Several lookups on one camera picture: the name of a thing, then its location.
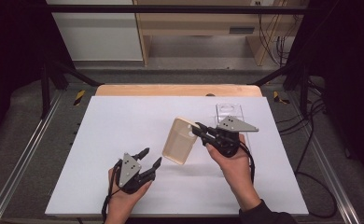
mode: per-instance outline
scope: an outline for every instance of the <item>finger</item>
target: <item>finger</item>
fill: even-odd
[[[150,180],[146,182],[145,185],[143,185],[136,193],[140,196],[144,196],[147,193],[147,190],[150,188],[150,185],[152,185],[153,180]]]
[[[243,134],[239,134],[238,135],[238,138],[240,138],[240,141],[243,142],[245,144],[245,138],[244,138],[244,135]]]
[[[223,158],[223,156],[220,154],[220,152],[217,151],[217,149],[209,143],[205,144],[205,147],[207,148],[208,153],[211,156],[211,158],[214,161],[216,161],[217,164],[219,164],[220,160]]]

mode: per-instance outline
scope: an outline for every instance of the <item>floor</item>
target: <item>floor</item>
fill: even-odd
[[[244,38],[213,36],[155,38],[152,44],[148,66],[141,63],[82,63],[77,62],[79,71],[97,81],[106,83],[230,83],[246,84],[265,77],[278,65],[268,59],[264,66],[256,66]],[[41,120],[40,83],[34,82],[15,91],[11,107],[0,129],[0,204],[1,223],[77,223],[74,218],[56,218],[44,215],[51,191],[57,183],[69,149],[74,142],[85,108],[95,88],[67,75],[70,86],[66,91],[52,88],[52,96],[58,99],[58,107],[49,123],[42,123],[43,135],[35,135],[38,141],[32,143],[32,154],[27,153],[27,143],[33,136]],[[308,126],[292,129],[293,132],[281,132],[299,120],[294,100],[297,91],[286,92],[282,89],[283,77],[278,77],[261,90],[268,98],[274,120],[279,121],[283,144],[291,166],[296,168],[307,142]],[[321,78],[313,77],[318,85],[323,85]],[[85,96],[79,105],[74,105],[77,93],[85,90]],[[279,99],[274,100],[274,92]],[[320,100],[318,92],[312,90],[309,100]],[[307,155],[301,164],[301,170],[315,176],[325,186],[329,182],[329,172],[321,164],[322,151],[326,155],[336,181],[342,186],[349,206],[339,204],[335,216],[320,218],[313,215],[296,217],[299,223],[364,223],[364,169],[359,161],[347,159],[335,127],[326,114],[326,108],[314,116],[315,138],[309,146]],[[25,166],[21,164],[21,155],[29,155]],[[15,182],[10,184],[8,178]],[[301,192],[309,210],[315,214],[328,215],[333,210],[329,194],[321,185],[305,175],[297,176]],[[5,193],[2,188],[7,184],[10,189]],[[356,215],[348,221],[345,214]],[[84,218],[84,223],[100,223],[98,218]],[[129,223],[139,223],[142,219],[132,218]],[[150,219],[146,223],[238,223],[238,219]]]

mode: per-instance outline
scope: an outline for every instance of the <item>wooden edge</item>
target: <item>wooden edge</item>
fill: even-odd
[[[248,85],[102,85],[96,96],[255,96],[261,97],[258,86]]]

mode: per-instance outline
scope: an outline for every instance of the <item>white cabinet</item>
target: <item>white cabinet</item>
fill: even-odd
[[[47,0],[48,4],[131,5],[131,0]],[[133,13],[53,13],[73,61],[142,61]]]

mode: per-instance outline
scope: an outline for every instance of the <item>wrist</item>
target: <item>wrist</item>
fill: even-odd
[[[251,210],[261,203],[261,199],[254,189],[234,192],[234,195],[243,212]]]

